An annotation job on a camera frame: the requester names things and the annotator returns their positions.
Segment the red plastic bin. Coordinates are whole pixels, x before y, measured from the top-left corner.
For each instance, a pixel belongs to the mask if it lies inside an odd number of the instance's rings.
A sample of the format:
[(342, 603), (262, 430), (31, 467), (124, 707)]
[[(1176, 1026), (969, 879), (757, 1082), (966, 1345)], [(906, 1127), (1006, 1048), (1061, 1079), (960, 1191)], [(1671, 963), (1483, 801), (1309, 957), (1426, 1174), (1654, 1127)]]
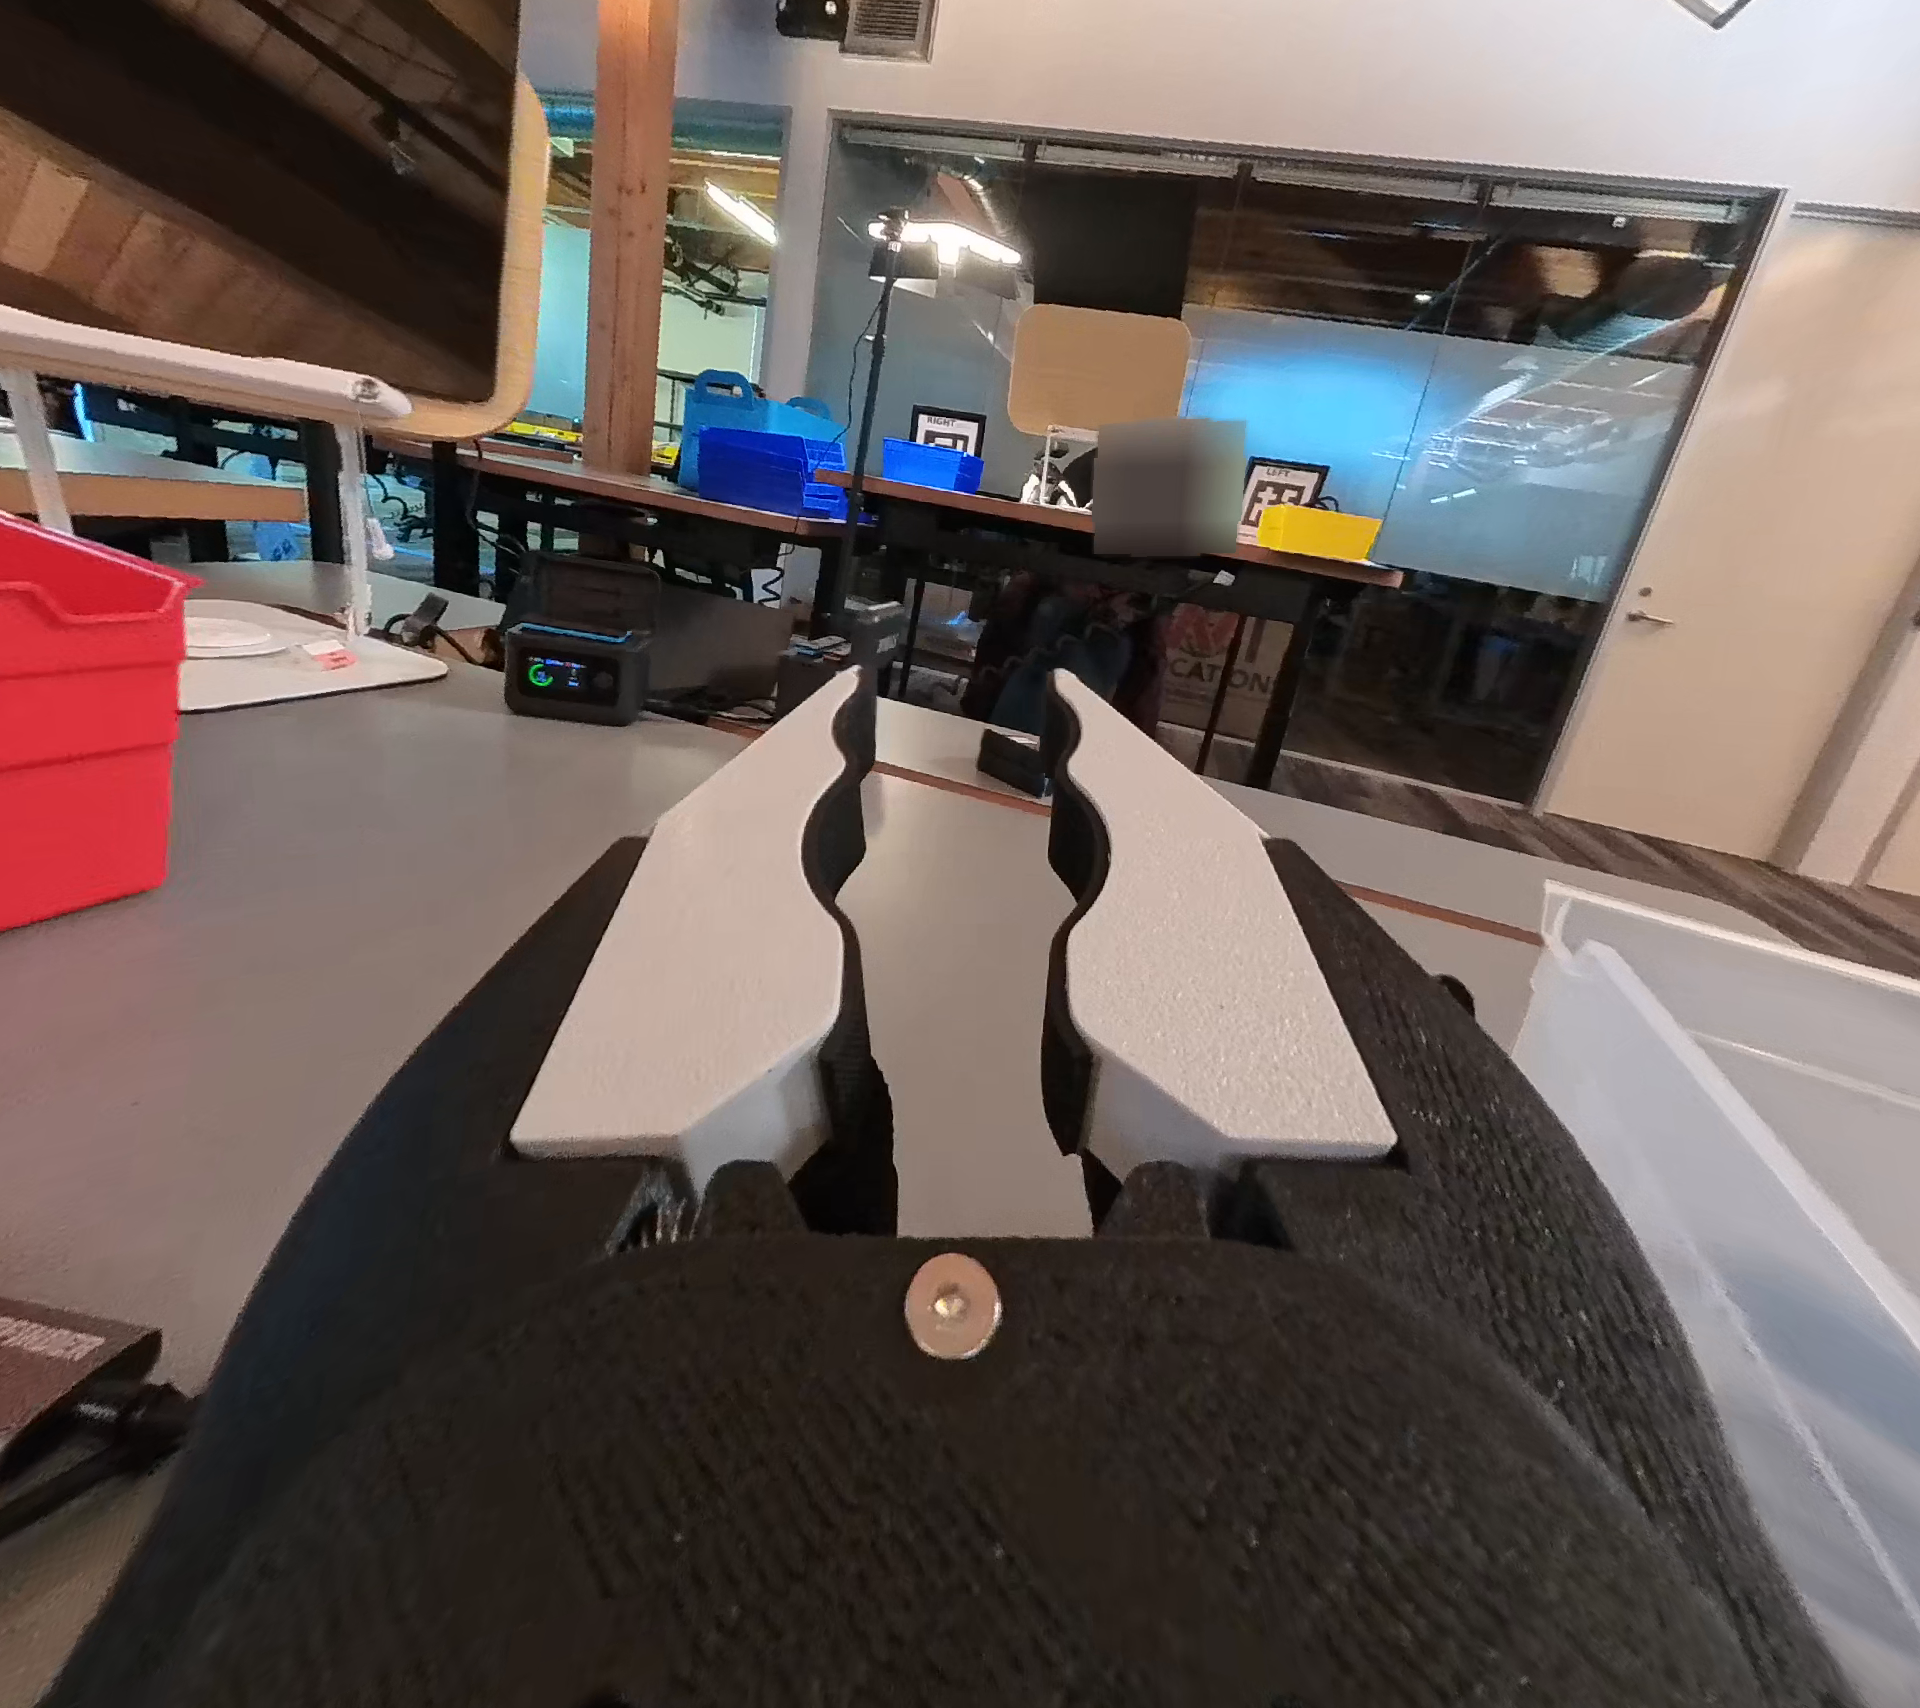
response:
[(3, 928), (171, 870), (195, 574), (3, 518)]

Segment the white mirror stand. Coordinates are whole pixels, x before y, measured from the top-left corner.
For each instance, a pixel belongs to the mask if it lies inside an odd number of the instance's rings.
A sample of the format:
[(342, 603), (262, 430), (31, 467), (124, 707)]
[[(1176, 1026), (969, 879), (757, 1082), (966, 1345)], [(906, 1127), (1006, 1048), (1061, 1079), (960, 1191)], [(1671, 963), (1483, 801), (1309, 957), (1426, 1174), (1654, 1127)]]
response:
[[(76, 535), (63, 493), (54, 436), (47, 425), (39, 380), (54, 377), (102, 382), (141, 395), (227, 407), (258, 418), (318, 422), (335, 433), (346, 493), (349, 540), (345, 627), (302, 617), (276, 617), (276, 649), (265, 657), (189, 658), (182, 666), (186, 714), (275, 707), (324, 695), (403, 689), (438, 682), (444, 665), (411, 657), (397, 644), (369, 638), (373, 574), (367, 529), (367, 465), (361, 433), (412, 415), (412, 402), (379, 377), (286, 358), (243, 356), (147, 335), (90, 328), (3, 309), (4, 392), (20, 446), (29, 502), (39, 524), (67, 540)], [(300, 653), (302, 640), (345, 638), (359, 668), (327, 672)]]

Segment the printed cardboard box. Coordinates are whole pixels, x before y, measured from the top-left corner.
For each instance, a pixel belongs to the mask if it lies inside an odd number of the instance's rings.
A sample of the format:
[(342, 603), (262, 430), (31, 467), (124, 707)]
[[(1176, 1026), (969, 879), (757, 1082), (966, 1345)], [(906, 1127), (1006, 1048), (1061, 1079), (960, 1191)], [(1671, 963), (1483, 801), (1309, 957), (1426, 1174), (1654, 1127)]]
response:
[(1164, 629), (1161, 725), (1253, 745), (1282, 674), (1292, 627), (1179, 606)]

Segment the wooden framed mirror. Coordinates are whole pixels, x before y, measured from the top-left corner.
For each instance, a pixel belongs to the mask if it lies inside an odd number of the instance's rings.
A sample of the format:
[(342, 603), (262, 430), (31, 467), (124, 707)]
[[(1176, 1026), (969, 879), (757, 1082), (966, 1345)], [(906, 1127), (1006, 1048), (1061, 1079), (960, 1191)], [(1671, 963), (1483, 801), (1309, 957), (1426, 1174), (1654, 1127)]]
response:
[(491, 400), (522, 0), (3, 0), (4, 306)]

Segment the clear plastic bin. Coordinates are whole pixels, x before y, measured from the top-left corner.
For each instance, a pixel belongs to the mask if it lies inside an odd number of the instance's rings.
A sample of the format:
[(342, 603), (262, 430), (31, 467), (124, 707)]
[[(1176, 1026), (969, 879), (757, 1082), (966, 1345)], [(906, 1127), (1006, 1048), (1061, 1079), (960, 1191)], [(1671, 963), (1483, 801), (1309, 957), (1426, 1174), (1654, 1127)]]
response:
[(1919, 1703), (1919, 984), (1550, 882), (1513, 1056), (1865, 1705)]

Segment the white door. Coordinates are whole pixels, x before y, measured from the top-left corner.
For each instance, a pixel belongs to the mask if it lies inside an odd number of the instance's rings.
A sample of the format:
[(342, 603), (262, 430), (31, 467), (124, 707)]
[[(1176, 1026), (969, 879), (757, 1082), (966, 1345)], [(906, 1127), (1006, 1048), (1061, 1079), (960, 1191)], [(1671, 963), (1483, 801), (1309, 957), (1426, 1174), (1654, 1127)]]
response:
[(1539, 797), (1769, 858), (1913, 578), (1915, 222), (1794, 212), (1693, 407)]

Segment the yellow plastic bin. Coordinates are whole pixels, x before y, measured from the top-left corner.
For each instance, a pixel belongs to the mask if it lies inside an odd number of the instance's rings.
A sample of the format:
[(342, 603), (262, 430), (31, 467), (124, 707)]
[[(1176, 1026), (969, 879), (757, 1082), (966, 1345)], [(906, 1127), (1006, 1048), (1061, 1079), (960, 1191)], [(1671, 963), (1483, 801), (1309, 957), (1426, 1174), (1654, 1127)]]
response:
[(1371, 564), (1382, 521), (1318, 504), (1276, 504), (1260, 513), (1260, 548), (1342, 564)]

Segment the wooden post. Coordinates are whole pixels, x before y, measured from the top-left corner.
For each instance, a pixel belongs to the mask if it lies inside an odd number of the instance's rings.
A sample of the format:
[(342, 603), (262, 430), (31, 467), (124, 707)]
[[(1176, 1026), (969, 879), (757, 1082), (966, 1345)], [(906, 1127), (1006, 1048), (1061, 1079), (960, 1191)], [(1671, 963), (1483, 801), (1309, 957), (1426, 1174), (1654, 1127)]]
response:
[(649, 477), (675, 148), (680, 0), (596, 0), (585, 448)]

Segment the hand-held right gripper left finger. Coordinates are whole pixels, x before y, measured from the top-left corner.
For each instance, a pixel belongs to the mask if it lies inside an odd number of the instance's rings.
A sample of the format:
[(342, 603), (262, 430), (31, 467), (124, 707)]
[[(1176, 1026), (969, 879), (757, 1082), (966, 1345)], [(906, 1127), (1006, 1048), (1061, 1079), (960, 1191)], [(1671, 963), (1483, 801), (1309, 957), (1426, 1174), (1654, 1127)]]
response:
[(736, 1165), (829, 1235), (901, 1226), (895, 1104), (841, 895), (866, 857), (876, 680), (846, 668), (661, 815), (510, 1147), (643, 1159), (692, 1199)]

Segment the studio light on stand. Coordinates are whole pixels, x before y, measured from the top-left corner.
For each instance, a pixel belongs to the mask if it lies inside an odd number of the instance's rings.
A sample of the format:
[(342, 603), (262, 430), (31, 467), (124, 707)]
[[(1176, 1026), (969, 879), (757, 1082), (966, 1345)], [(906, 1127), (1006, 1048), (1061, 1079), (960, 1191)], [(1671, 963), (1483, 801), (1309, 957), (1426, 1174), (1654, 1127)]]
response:
[(1018, 293), (1018, 272), (1025, 255), (1011, 241), (982, 227), (930, 214), (915, 214), (906, 207), (887, 208), (870, 222), (872, 261), (876, 271), (876, 306), (866, 331), (866, 386), (861, 396), (856, 426), (853, 429), (851, 468), (846, 472), (845, 533), (832, 567), (831, 589), (815, 611), (829, 619), (829, 631), (845, 640), (853, 638), (848, 601), (853, 597), (858, 562), (866, 477), (874, 441), (883, 370), (893, 325), (896, 290), (906, 276), (906, 264), (930, 266), (930, 281), (944, 279), (957, 284), (989, 289), (1004, 299)]

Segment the long wooden table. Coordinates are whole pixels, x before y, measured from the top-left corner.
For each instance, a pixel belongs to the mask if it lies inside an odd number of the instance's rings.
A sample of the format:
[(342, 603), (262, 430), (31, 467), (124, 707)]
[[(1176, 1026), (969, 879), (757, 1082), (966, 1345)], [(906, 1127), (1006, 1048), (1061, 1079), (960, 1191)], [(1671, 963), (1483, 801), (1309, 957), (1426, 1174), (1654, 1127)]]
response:
[(1296, 697), (1313, 653), (1315, 631), (1337, 593), (1404, 587), (1402, 569), (1342, 562), (1259, 544), (1237, 544), (1193, 558), (1100, 556), (1093, 517), (1030, 506), (997, 497), (927, 489), (872, 477), (822, 471), (819, 482), (848, 493), (872, 515), (872, 542), (898, 571), (920, 580), (933, 567), (980, 572), (1035, 572), (1135, 593), (1161, 603), (1278, 623), (1286, 655), (1268, 693), (1245, 785), (1268, 790), (1284, 756)]
[(675, 587), (744, 599), (764, 577), (791, 593), (805, 556), (817, 593), (829, 593), (848, 548), (842, 521), (713, 502), (653, 475), (552, 462), (491, 441), (383, 433), (373, 448), (424, 484), (432, 582), (447, 593), (491, 590), (505, 603), (562, 536), (591, 558), (643, 561)]

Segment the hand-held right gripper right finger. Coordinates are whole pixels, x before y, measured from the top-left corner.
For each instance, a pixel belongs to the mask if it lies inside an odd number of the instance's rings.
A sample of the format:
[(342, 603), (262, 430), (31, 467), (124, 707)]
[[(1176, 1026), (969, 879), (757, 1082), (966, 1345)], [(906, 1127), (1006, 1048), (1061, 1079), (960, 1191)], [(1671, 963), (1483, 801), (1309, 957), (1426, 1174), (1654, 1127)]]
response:
[(1259, 822), (1078, 674), (1048, 678), (1042, 1106), (1093, 1226), (1140, 1169), (1374, 1167), (1399, 1135)]

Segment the stack of blue bins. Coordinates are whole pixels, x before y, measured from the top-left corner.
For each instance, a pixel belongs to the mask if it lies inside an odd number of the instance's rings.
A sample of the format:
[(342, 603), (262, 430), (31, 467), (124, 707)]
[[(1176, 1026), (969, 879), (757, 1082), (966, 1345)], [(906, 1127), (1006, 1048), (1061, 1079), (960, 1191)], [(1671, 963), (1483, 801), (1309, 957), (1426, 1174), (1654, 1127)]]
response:
[(793, 521), (848, 521), (848, 491), (820, 480), (846, 472), (846, 448), (836, 439), (705, 426), (695, 454), (692, 486), (705, 500)]

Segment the blue tote bag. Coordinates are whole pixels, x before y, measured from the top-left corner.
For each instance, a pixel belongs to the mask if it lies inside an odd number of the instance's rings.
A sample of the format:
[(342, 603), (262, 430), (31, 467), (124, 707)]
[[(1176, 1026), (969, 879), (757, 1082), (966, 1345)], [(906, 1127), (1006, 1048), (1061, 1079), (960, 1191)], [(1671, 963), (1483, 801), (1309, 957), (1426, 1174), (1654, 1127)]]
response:
[(808, 439), (808, 422), (810, 417), (805, 411), (767, 400), (748, 377), (707, 370), (684, 392), (678, 486), (692, 497), (703, 493), (700, 472), (708, 430)]

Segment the black power station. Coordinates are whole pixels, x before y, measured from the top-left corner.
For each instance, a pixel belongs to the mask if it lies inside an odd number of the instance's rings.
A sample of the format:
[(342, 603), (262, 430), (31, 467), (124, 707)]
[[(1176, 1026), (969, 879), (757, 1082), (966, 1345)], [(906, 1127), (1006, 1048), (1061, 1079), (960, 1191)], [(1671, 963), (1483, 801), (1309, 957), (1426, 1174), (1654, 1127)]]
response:
[(651, 567), (537, 555), (502, 613), (502, 693), (531, 719), (703, 719), (769, 697), (789, 640), (775, 613), (668, 584)]

